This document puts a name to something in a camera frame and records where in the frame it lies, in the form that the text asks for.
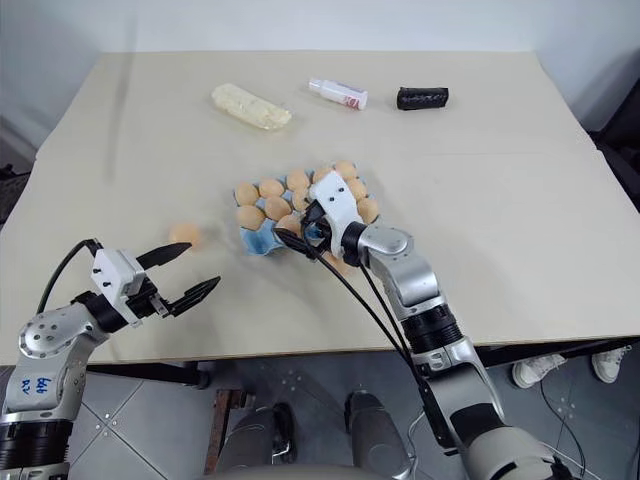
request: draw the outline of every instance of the white table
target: white table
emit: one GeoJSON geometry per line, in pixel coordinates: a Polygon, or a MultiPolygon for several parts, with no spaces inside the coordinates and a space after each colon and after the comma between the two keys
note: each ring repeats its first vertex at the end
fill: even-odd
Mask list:
{"type": "MultiPolygon", "coordinates": [[[[51,272],[78,240],[139,254],[176,222],[199,251],[151,270],[176,298],[222,275],[200,306],[148,318],[94,362],[389,348],[320,265],[293,252],[249,257],[232,188],[355,162],[387,224],[409,230],[477,344],[640,334],[640,219],[530,53],[199,52],[108,54],[38,152],[0,234],[0,364],[51,272]],[[366,88],[363,112],[314,97],[309,77],[366,88]],[[290,108],[263,132],[215,110],[236,83],[290,108]],[[400,86],[447,86],[446,108],[401,112],[400,86]]],[[[93,287],[83,254],[49,307],[93,287]]],[[[351,281],[374,301],[356,273],[351,281]]]]}

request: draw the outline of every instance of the plastic bottle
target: plastic bottle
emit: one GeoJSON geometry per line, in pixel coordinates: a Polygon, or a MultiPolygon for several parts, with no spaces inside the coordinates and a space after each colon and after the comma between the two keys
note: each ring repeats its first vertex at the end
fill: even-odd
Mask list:
{"type": "Polygon", "coordinates": [[[321,97],[332,102],[341,103],[355,110],[364,110],[367,105],[367,92],[353,88],[344,83],[333,80],[309,80],[309,90],[320,94],[321,97]]]}

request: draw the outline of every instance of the blue egg carton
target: blue egg carton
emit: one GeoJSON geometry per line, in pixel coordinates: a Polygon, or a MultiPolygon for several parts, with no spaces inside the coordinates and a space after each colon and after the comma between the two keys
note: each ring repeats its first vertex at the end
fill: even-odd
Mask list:
{"type": "MultiPolygon", "coordinates": [[[[313,178],[313,172],[314,170],[305,170],[305,173],[309,177],[309,181],[311,181],[311,178],[313,178]]],[[[362,183],[366,185],[366,182],[362,178],[360,177],[357,177],[357,178],[359,178],[360,181],[362,181],[362,183]]],[[[287,189],[286,175],[275,177],[275,179],[278,180],[282,184],[282,186],[285,188],[285,191],[281,195],[281,197],[284,198],[289,203],[289,205],[291,205],[292,213],[294,215],[298,214],[298,216],[302,217],[302,212],[297,212],[296,210],[293,209],[293,202],[292,202],[293,192],[287,189]]],[[[258,188],[259,184],[254,183],[253,185],[256,188],[258,188]]],[[[265,199],[262,197],[258,198],[258,200],[254,205],[264,211],[265,199]]],[[[276,222],[275,220],[272,220],[267,217],[265,218],[264,222],[262,222],[262,225],[260,225],[260,228],[258,230],[254,231],[254,230],[249,230],[248,228],[238,227],[238,229],[240,230],[240,238],[244,243],[245,251],[249,255],[264,256],[264,255],[268,255],[273,250],[276,250],[278,248],[284,248],[285,244],[282,243],[282,241],[278,238],[278,236],[273,231],[277,223],[278,222],[276,222]]],[[[307,236],[312,240],[319,240],[322,238],[320,236],[320,231],[315,227],[308,230],[307,236]]]]}

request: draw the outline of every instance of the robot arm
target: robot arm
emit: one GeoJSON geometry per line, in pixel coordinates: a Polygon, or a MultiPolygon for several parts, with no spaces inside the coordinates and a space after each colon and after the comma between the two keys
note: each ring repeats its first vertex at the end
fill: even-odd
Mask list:
{"type": "MultiPolygon", "coordinates": [[[[303,234],[315,223],[320,249],[369,268],[384,286],[411,347],[420,395],[443,448],[456,449],[472,480],[571,478],[567,468],[525,431],[504,424],[497,392],[450,311],[429,263],[406,232],[364,225],[353,196],[335,172],[311,187],[303,234]]],[[[283,241],[305,251],[290,235],[283,241]]]]}
{"type": "Polygon", "coordinates": [[[67,440],[95,348],[153,313],[180,315],[218,284],[220,277],[204,281],[173,303],[158,294],[145,269],[173,260],[190,246],[168,245],[138,258],[124,250],[96,249],[91,277],[101,294],[85,292],[27,322],[0,417],[0,478],[67,478],[67,440]]]}

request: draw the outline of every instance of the black cable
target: black cable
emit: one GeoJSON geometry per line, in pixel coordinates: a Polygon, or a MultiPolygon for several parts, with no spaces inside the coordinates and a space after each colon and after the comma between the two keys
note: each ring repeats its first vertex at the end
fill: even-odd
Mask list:
{"type": "Polygon", "coordinates": [[[582,467],[580,468],[580,478],[582,479],[584,478],[584,474],[587,471],[587,461],[584,456],[584,451],[582,450],[582,445],[580,445],[580,442],[578,441],[575,434],[573,433],[573,430],[571,430],[571,427],[567,425],[567,423],[564,421],[564,418],[562,418],[560,414],[556,412],[555,408],[553,408],[553,406],[549,402],[549,399],[547,398],[547,395],[544,392],[544,386],[542,384],[543,381],[544,381],[544,378],[540,380],[540,393],[542,394],[544,403],[547,404],[547,407],[549,407],[549,410],[551,410],[551,413],[553,413],[556,416],[556,418],[560,420],[560,422],[562,423],[562,427],[566,427],[567,431],[569,432],[569,435],[571,435],[571,438],[573,438],[573,441],[575,442],[576,447],[578,447],[578,453],[580,454],[580,463],[582,464],[582,467]]]}
{"type": "Polygon", "coordinates": [[[51,275],[51,278],[49,279],[47,286],[44,288],[44,292],[42,292],[42,297],[40,298],[40,303],[38,304],[38,310],[36,310],[36,315],[44,312],[44,308],[47,306],[47,300],[49,300],[49,295],[51,295],[51,290],[53,290],[53,286],[58,280],[58,277],[60,276],[62,271],[65,269],[65,267],[68,265],[68,263],[71,261],[71,259],[75,257],[76,254],[80,250],[82,250],[84,247],[87,247],[91,252],[91,254],[95,256],[96,251],[99,248],[102,248],[102,245],[100,245],[98,241],[90,238],[90,239],[86,239],[78,242],[76,246],[73,247],[69,253],[67,253],[67,255],[62,259],[60,264],[53,271],[53,274],[51,275]]]}
{"type": "Polygon", "coordinates": [[[340,283],[342,283],[346,287],[346,289],[349,290],[351,295],[353,295],[356,298],[356,300],[358,300],[358,302],[360,302],[360,305],[362,305],[364,307],[364,309],[369,313],[369,315],[371,315],[371,317],[374,319],[374,321],[376,322],[378,327],[380,327],[380,329],[386,335],[387,339],[389,339],[389,341],[391,342],[393,347],[396,349],[398,354],[407,363],[407,365],[409,365],[409,368],[411,368],[413,366],[413,363],[411,362],[411,358],[405,357],[404,352],[400,348],[400,345],[398,345],[398,342],[396,342],[396,340],[393,338],[393,336],[391,335],[391,333],[389,332],[387,327],[385,327],[384,323],[382,323],[382,320],[380,320],[378,315],[376,315],[376,312],[373,311],[373,309],[367,303],[367,301],[360,296],[360,294],[357,292],[357,290],[351,286],[351,284],[340,274],[340,272],[338,272],[333,267],[333,265],[331,265],[324,258],[322,258],[322,256],[318,255],[317,250],[315,249],[315,247],[313,245],[311,245],[311,243],[309,242],[309,239],[307,238],[307,227],[308,226],[309,226],[308,224],[304,224],[304,223],[302,225],[302,239],[304,240],[304,243],[307,246],[307,249],[309,250],[309,252],[313,255],[313,257],[316,260],[318,260],[320,263],[322,263],[322,265],[324,265],[327,268],[327,270],[329,270],[331,273],[333,273],[333,275],[338,280],[340,280],[340,283]]]}
{"type": "Polygon", "coordinates": [[[389,310],[389,307],[387,306],[387,302],[385,302],[384,298],[382,298],[382,295],[380,295],[380,291],[378,290],[378,287],[376,287],[376,284],[373,283],[373,279],[371,278],[371,275],[369,275],[369,272],[367,271],[366,267],[364,265],[360,265],[360,270],[362,271],[364,278],[367,279],[367,283],[371,287],[371,290],[373,290],[373,293],[378,299],[378,302],[380,302],[380,305],[382,306],[384,313],[387,315],[387,318],[391,322],[391,326],[393,327],[393,331],[396,332],[398,340],[400,340],[400,345],[402,346],[402,351],[404,352],[404,356],[409,361],[408,363],[410,363],[409,368],[411,369],[411,374],[413,375],[413,378],[415,379],[416,383],[419,386],[422,386],[424,382],[422,381],[422,378],[420,377],[420,375],[418,375],[418,372],[416,371],[416,366],[414,365],[411,359],[411,352],[409,351],[409,347],[407,347],[407,342],[404,341],[404,335],[402,335],[402,333],[400,332],[396,319],[391,313],[391,310],[389,310]]]}

